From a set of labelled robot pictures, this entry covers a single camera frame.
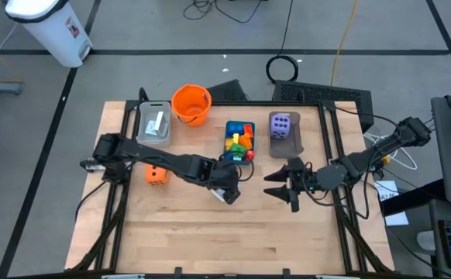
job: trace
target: red block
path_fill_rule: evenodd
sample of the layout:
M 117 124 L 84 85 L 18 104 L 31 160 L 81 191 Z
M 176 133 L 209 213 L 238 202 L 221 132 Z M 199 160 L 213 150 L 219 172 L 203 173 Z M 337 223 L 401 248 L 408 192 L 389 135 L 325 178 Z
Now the red block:
M 250 138 L 253 138 L 253 127 L 251 126 L 251 124 L 245 124 L 245 125 L 243 125 L 243 128 L 244 128 L 244 133 L 249 134 Z
M 246 151 L 246 154 L 244 155 L 244 160 L 252 161 L 255 158 L 255 151 L 248 150 Z

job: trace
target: blue block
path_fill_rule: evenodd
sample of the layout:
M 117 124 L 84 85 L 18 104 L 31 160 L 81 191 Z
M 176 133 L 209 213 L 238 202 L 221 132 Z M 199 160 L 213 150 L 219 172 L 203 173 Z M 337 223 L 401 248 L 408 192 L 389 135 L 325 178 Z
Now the blue block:
M 232 152 L 230 152 L 230 151 L 228 151 L 224 154 L 224 159 L 226 159 L 226 160 L 232 160 L 232 157 L 233 157 L 233 155 L 232 155 Z
M 240 136 L 244 135 L 244 127 L 242 123 L 228 122 L 225 130 L 225 136 L 228 138 L 231 138 L 235 133 Z
M 226 131 L 225 131 L 226 136 L 230 138 L 235 133 L 238 133 L 238 131 L 236 130 L 236 125 L 227 125 Z

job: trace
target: yellow cable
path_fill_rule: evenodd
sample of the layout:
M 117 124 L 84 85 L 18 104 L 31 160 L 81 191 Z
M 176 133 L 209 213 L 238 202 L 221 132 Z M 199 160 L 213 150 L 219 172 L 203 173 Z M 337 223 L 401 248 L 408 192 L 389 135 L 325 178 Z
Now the yellow cable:
M 339 53 L 343 48 L 344 40 L 346 39 L 346 34 L 348 34 L 349 28 L 351 27 L 351 23 L 353 22 L 353 17 L 355 16 L 357 6 L 358 0 L 355 0 L 355 3 L 353 4 L 353 10 L 351 11 L 351 16 L 349 17 L 348 25 L 346 26 L 346 31 L 344 31 L 343 38 L 341 39 L 341 43 L 339 44 L 339 47 L 337 49 L 336 57 L 334 58 L 334 65 L 332 65 L 331 86 L 334 83 L 334 75 L 336 73 L 337 59 L 339 58 Z
M 0 62 L 2 62 L 12 73 L 14 73 L 17 76 L 21 76 L 21 74 L 9 63 L 7 62 L 7 60 L 5 60 L 5 58 L 0 56 Z M 17 80 L 2 80 L 2 82 L 18 82 L 18 83 L 22 83 L 22 79 L 17 79 Z

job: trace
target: yellow block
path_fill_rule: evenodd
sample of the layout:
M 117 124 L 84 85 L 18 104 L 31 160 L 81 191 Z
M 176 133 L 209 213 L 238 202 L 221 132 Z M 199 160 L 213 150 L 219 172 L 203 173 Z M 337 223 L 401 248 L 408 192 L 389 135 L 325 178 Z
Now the yellow block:
M 231 150 L 231 146 L 234 143 L 234 141 L 232 141 L 232 139 L 225 139 L 225 150 Z
M 383 164 L 389 164 L 391 162 L 391 156 L 387 155 L 386 157 L 382 158 Z

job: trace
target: orange dice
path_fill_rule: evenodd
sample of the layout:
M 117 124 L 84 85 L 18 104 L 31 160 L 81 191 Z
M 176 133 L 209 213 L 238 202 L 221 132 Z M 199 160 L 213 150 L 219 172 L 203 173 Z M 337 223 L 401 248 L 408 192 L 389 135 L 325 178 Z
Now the orange dice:
M 169 171 L 147 164 L 145 179 L 150 185 L 165 185 L 169 183 Z

